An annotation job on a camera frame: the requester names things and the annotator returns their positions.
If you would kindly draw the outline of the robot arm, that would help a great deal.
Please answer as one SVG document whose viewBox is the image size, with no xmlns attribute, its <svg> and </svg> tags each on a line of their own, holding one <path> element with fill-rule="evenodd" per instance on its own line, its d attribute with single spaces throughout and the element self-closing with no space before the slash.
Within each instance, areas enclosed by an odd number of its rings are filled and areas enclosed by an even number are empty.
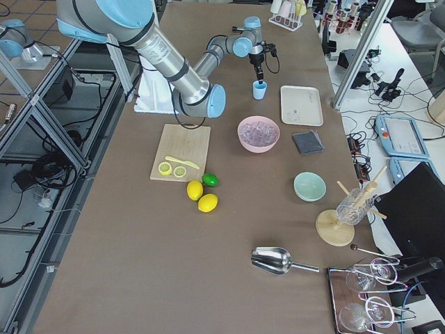
<svg viewBox="0 0 445 334">
<path fill-rule="evenodd" d="M 249 57 L 259 81 L 264 80 L 261 64 L 273 45 L 262 37 L 261 22 L 247 17 L 238 35 L 210 39 L 195 67 L 189 65 L 155 24 L 151 1 L 57 1 L 59 31 L 71 38 L 104 44 L 113 35 L 126 47 L 133 47 L 174 86 L 174 108 L 181 114 L 217 118 L 225 109 L 225 89 L 212 84 L 208 76 L 227 54 Z"/>
</svg>

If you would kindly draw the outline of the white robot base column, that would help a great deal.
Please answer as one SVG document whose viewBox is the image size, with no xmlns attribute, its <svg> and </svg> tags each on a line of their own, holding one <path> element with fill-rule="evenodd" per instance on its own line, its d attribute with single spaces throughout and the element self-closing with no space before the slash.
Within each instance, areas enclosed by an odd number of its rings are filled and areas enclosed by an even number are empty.
<svg viewBox="0 0 445 334">
<path fill-rule="evenodd" d="M 143 70 L 134 105 L 136 113 L 173 114 L 171 83 L 157 70 Z"/>
</svg>

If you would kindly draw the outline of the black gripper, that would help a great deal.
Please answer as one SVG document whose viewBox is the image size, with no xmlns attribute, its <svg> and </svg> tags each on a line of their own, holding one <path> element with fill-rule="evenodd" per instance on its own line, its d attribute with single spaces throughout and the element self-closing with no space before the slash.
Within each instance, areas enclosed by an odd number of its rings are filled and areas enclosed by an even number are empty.
<svg viewBox="0 0 445 334">
<path fill-rule="evenodd" d="M 262 70 L 261 64 L 265 61 L 267 53 L 270 53 L 272 57 L 277 58 L 275 44 L 263 41 L 260 44 L 255 45 L 248 54 L 250 64 L 255 66 L 254 70 L 258 82 L 262 82 L 264 80 L 264 71 Z"/>
</svg>

